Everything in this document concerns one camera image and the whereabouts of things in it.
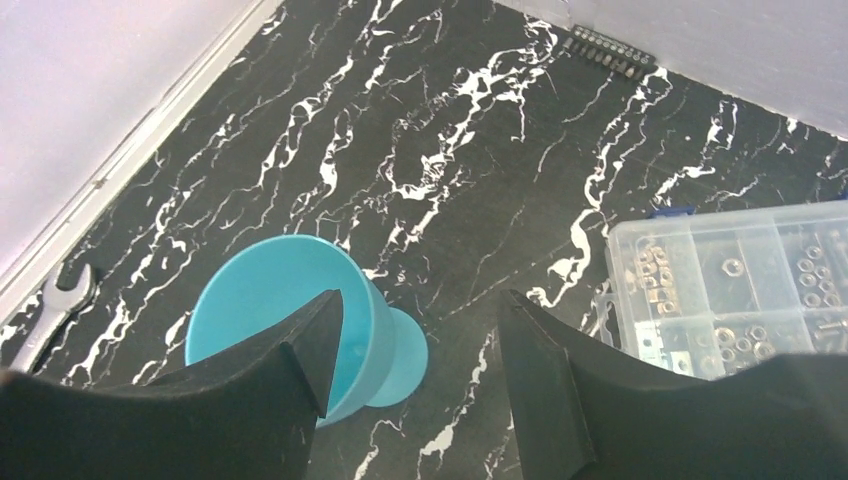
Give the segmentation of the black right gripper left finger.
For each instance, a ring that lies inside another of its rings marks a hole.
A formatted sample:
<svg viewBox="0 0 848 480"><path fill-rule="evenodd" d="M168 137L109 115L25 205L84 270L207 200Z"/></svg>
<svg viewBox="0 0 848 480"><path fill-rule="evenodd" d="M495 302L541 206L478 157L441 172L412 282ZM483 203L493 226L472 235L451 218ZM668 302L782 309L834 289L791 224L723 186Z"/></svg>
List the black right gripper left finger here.
<svg viewBox="0 0 848 480"><path fill-rule="evenodd" d="M1 373L5 479L302 479L328 412L343 299L147 385L68 387Z"/></svg>

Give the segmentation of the blue plastic goblet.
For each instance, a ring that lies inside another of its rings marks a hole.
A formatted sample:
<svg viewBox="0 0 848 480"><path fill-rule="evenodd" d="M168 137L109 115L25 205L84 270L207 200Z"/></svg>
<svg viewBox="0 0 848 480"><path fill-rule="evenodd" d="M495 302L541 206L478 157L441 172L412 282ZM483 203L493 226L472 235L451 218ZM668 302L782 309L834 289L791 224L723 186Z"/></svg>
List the blue plastic goblet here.
<svg viewBox="0 0 848 480"><path fill-rule="evenodd" d="M185 363L200 362L267 329L325 290L340 292L343 323L328 409L318 427L364 407L389 407L406 400L428 367L421 327L388 304L345 250L311 235L260 241L213 275L192 312Z"/></svg>

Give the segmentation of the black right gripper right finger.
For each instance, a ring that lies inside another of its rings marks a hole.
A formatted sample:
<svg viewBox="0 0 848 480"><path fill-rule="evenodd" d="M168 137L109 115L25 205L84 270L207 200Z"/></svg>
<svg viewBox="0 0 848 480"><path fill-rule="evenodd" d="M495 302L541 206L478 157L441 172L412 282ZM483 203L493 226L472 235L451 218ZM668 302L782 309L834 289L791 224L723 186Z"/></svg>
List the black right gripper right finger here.
<svg viewBox="0 0 848 480"><path fill-rule="evenodd" d="M665 370L502 292L527 479L843 479L847 359L783 354L715 381Z"/></svg>

